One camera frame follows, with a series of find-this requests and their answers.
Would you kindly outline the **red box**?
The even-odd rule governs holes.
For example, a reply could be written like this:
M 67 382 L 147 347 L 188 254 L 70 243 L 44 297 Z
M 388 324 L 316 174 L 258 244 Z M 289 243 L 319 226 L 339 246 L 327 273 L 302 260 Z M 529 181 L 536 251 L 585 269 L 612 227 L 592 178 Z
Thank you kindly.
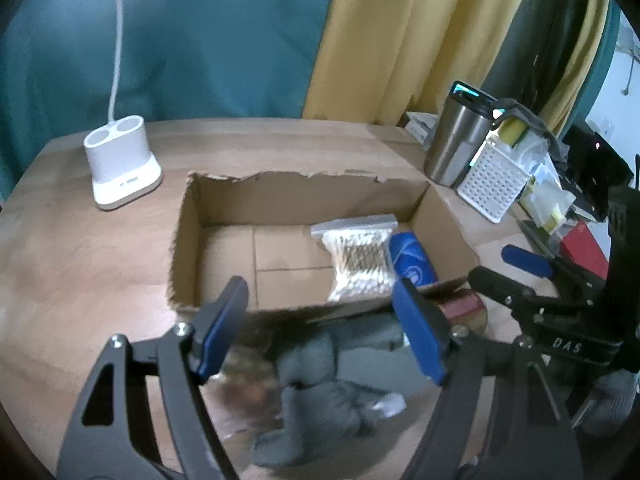
M 608 259 L 585 221 L 580 220 L 563 236 L 560 254 L 604 280 L 608 276 Z

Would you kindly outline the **yellow curtain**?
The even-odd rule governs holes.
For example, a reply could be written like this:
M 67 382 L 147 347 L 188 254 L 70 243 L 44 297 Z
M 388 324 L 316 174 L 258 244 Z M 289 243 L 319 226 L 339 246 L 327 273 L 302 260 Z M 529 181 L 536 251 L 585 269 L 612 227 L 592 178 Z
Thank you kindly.
M 331 0 L 306 119 L 395 125 L 434 112 L 456 79 L 480 84 L 522 0 Z

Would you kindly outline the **white desk lamp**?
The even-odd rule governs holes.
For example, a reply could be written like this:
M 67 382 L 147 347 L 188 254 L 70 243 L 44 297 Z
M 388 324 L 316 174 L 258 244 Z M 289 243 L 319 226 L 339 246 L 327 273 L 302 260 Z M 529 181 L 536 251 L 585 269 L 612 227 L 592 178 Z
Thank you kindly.
M 114 0 L 115 47 L 113 76 L 104 125 L 88 132 L 82 141 L 90 171 L 96 206 L 113 211 L 155 191 L 163 169 L 150 148 L 145 112 L 118 108 L 125 51 L 125 0 Z

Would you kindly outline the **clear plastic bag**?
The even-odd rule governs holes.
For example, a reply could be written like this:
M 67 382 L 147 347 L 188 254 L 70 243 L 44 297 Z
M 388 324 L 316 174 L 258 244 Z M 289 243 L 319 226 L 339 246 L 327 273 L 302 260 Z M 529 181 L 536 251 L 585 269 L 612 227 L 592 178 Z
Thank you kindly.
M 554 234 L 566 222 L 576 196 L 562 188 L 549 154 L 548 141 L 527 131 L 515 145 L 513 155 L 518 166 L 529 174 L 518 202 L 537 228 Z

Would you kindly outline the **white perforated basket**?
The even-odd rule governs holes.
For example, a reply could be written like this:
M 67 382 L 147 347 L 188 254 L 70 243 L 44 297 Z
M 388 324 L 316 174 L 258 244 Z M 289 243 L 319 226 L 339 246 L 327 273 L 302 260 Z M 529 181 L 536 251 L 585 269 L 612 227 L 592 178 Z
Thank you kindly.
M 529 178 L 494 140 L 487 140 L 456 192 L 485 219 L 499 223 Z

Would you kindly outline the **yellow sponge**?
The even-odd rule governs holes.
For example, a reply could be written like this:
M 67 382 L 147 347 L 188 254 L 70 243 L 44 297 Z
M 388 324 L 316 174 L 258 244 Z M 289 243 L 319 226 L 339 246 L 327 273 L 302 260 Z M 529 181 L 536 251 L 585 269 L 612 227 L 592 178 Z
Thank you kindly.
M 498 137 L 501 142 L 513 148 L 518 143 L 520 137 L 526 133 L 528 125 L 518 118 L 508 118 L 500 126 Z

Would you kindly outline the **grey sock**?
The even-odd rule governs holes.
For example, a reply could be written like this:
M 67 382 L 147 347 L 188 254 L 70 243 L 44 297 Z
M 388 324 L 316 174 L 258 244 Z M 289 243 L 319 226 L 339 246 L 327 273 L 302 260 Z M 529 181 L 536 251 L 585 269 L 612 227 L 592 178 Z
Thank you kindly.
M 253 463 L 269 469 L 310 464 L 374 436 L 381 420 L 431 385 L 388 312 L 286 323 L 267 356 L 281 387 L 282 427 L 258 434 Z

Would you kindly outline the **cotton swabs bag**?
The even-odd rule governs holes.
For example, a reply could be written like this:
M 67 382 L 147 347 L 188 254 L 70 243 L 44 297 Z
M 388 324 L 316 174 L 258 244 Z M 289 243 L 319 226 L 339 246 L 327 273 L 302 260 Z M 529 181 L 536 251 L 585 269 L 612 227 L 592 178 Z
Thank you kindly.
M 334 278 L 329 302 L 386 296 L 392 291 L 396 272 L 388 246 L 397 228 L 393 214 L 335 219 L 310 227 L 311 237 L 331 255 Z

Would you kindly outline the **steel travel mug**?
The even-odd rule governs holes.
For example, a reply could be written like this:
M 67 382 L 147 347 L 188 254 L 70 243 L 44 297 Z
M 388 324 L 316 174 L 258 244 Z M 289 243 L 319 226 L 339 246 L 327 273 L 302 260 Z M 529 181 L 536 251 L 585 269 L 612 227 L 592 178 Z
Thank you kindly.
M 451 188 L 492 128 L 495 98 L 461 80 L 455 80 L 446 97 L 426 150 L 424 174 Z

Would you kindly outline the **red gold tin can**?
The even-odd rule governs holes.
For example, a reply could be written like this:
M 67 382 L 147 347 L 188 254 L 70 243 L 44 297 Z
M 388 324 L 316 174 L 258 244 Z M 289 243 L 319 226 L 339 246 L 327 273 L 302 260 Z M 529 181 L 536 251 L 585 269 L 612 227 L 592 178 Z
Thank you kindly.
M 488 312 L 483 300 L 472 289 L 460 288 L 435 299 L 451 324 L 466 326 L 473 333 L 483 335 L 488 324 Z

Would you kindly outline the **brown cardboard box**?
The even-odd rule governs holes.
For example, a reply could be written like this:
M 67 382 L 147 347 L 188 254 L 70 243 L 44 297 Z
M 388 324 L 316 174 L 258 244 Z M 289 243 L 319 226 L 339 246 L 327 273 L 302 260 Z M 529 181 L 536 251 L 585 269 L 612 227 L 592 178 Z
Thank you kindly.
M 416 234 L 435 268 L 429 294 L 462 285 L 480 259 L 461 224 L 424 177 L 262 172 L 244 178 L 190 174 L 170 246 L 168 304 L 194 311 L 232 276 L 248 286 L 254 316 L 341 311 L 328 304 L 330 253 L 311 236 L 317 223 L 391 214 Z

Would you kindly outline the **teal curtain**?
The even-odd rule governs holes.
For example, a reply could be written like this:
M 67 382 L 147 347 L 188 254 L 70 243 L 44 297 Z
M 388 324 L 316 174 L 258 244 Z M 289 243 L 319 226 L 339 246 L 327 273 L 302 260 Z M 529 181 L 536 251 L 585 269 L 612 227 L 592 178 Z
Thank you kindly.
M 303 114 L 331 0 L 13 0 L 1 14 L 1 191 L 110 117 Z

